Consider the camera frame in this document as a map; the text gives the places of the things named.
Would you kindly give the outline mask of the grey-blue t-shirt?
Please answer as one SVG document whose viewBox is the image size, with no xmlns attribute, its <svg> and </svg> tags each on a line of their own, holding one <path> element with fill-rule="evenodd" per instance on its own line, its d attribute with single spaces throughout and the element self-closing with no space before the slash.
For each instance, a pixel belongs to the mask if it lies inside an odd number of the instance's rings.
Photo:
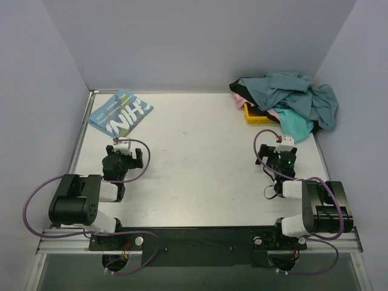
<svg viewBox="0 0 388 291">
<path fill-rule="evenodd" d="M 335 128 L 338 100 L 328 84 L 314 86 L 313 78 L 297 72 L 267 72 L 263 78 L 241 78 L 237 84 L 246 89 L 261 109 L 285 108 L 327 131 Z"/>
</svg>

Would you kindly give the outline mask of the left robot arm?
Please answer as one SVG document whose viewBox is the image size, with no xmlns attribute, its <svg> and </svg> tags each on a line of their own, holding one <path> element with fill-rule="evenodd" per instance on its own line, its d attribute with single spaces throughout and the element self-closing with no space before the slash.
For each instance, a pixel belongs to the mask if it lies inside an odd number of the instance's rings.
<svg viewBox="0 0 388 291">
<path fill-rule="evenodd" d="M 116 229 L 118 219 L 99 210 L 99 204 L 121 202 L 127 172 L 144 167 L 142 150 L 136 148 L 132 152 L 130 146 L 130 142 L 124 141 L 105 148 L 107 154 L 102 159 L 102 175 L 64 175 L 49 206 L 50 221 L 105 233 L 103 243 L 108 248 L 121 248 L 125 235 Z"/>
</svg>

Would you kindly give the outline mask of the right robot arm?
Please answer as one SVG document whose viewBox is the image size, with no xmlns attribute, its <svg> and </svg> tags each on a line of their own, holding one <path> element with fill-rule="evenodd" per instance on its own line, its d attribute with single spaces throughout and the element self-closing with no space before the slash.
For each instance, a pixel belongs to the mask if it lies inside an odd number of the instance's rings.
<svg viewBox="0 0 388 291">
<path fill-rule="evenodd" d="M 354 227 L 353 215 L 347 202 L 343 184 L 339 181 L 320 182 L 295 178 L 297 148 L 278 151 L 262 144 L 255 164 L 272 180 L 274 195 L 270 199 L 285 198 L 301 201 L 301 213 L 277 220 L 279 228 L 271 232 L 270 240 L 277 248 L 285 248 L 292 237 L 332 233 L 349 233 Z"/>
</svg>

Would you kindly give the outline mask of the teal t-shirt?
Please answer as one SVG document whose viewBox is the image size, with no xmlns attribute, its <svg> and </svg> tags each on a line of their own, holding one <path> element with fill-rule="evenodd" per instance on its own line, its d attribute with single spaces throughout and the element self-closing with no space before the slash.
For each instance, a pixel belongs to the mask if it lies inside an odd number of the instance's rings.
<svg viewBox="0 0 388 291">
<path fill-rule="evenodd" d="M 314 128 L 311 120 L 298 114 L 293 109 L 275 109 L 280 116 L 280 124 L 285 135 L 290 135 L 295 142 L 306 139 Z"/>
</svg>

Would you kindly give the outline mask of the folded blue printed t-shirt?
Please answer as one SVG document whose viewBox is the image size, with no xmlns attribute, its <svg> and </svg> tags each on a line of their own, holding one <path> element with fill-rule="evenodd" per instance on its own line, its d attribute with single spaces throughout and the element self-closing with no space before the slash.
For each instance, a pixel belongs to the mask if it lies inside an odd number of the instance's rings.
<svg viewBox="0 0 388 291">
<path fill-rule="evenodd" d="M 105 104 L 90 114 L 88 122 L 112 138 L 123 138 L 152 110 L 152 105 L 141 100 L 128 89 L 120 89 Z"/>
</svg>

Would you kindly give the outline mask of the yellow plastic bin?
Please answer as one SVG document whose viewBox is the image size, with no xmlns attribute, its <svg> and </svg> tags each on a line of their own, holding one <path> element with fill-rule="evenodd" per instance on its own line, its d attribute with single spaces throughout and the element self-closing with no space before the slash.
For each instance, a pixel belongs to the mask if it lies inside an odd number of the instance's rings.
<svg viewBox="0 0 388 291">
<path fill-rule="evenodd" d="M 279 124 L 279 120 L 267 111 L 262 111 L 258 107 L 252 107 L 248 103 L 245 103 L 243 108 L 248 124 Z"/>
</svg>

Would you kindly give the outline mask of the pink t-shirt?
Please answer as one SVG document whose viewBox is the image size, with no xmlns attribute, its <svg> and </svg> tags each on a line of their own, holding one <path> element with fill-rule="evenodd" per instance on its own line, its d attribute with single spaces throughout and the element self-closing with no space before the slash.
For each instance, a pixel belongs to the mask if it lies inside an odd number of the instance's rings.
<svg viewBox="0 0 388 291">
<path fill-rule="evenodd" d="M 243 99 L 242 97 L 240 97 L 236 93 L 234 93 L 233 95 L 235 97 L 235 104 L 236 104 L 236 107 L 238 109 L 244 109 L 243 106 L 244 106 L 245 103 L 250 104 L 248 101 L 246 101 L 245 99 Z M 272 109 L 268 110 L 267 112 L 270 113 L 271 115 L 275 116 L 280 121 L 280 115 L 277 112 L 275 112 Z"/>
</svg>

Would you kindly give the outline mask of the black t-shirt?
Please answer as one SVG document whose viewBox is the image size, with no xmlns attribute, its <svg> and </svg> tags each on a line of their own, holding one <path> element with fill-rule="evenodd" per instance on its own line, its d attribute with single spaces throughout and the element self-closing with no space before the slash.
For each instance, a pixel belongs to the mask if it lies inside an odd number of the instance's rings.
<svg viewBox="0 0 388 291">
<path fill-rule="evenodd" d="M 253 97 L 249 93 L 248 89 L 245 86 L 239 84 L 239 80 L 236 80 L 235 82 L 229 84 L 229 89 L 233 93 L 236 93 L 237 95 L 239 95 L 240 97 L 242 97 L 243 99 L 248 101 L 251 104 L 251 106 L 255 106 L 255 107 L 258 106 L 256 101 L 253 99 Z"/>
</svg>

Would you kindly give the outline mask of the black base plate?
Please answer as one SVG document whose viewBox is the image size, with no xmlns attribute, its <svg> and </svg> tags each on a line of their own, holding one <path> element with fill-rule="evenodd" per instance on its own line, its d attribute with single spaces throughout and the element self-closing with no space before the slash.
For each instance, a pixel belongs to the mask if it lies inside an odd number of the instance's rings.
<svg viewBox="0 0 388 291">
<path fill-rule="evenodd" d="M 307 246 L 281 234 L 275 226 L 121 227 L 118 235 L 92 235 L 89 250 L 142 253 L 150 267 L 268 267 L 273 255 L 280 264 L 294 263 Z"/>
</svg>

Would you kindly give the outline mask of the aluminium front rail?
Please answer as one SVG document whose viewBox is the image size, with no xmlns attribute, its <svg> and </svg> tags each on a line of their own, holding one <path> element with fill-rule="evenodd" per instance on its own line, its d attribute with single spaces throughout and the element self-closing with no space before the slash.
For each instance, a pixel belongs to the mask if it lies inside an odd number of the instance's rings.
<svg viewBox="0 0 388 291">
<path fill-rule="evenodd" d="M 77 235 L 66 238 L 41 238 L 37 248 L 37 254 L 87 254 L 92 253 L 89 250 L 89 242 L 84 235 Z M 363 248 L 361 241 L 356 233 L 344 233 L 340 238 L 329 241 L 339 251 L 339 253 L 361 253 Z M 323 242 L 308 241 L 306 242 L 307 253 L 331 253 L 332 247 Z"/>
</svg>

